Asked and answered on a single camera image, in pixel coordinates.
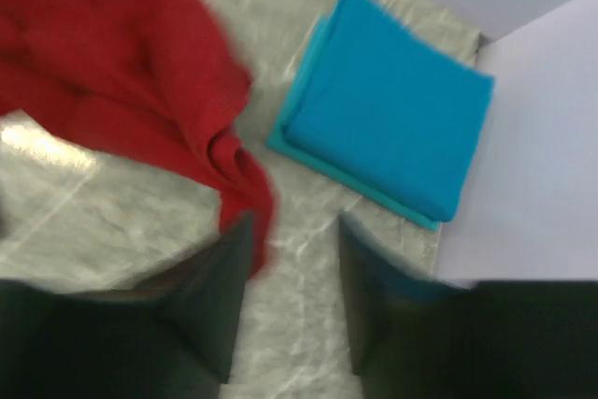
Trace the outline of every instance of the gray marble table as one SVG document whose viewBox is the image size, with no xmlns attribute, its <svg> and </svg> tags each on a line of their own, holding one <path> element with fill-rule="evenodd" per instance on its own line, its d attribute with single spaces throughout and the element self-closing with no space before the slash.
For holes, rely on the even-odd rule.
<svg viewBox="0 0 598 399">
<path fill-rule="evenodd" d="M 472 64 L 478 32 L 427 0 L 382 0 L 423 38 Z M 351 210 L 389 246 L 431 270 L 438 234 L 263 145 L 309 34 L 335 0 L 209 0 L 256 76 L 237 121 L 278 190 L 274 262 L 249 285 L 224 398 L 361 397 L 349 374 L 336 273 L 335 216 Z M 106 288 L 214 232 L 217 195 L 187 179 L 53 139 L 23 115 L 2 123 L 8 237 L 0 277 L 69 292 Z"/>
</svg>

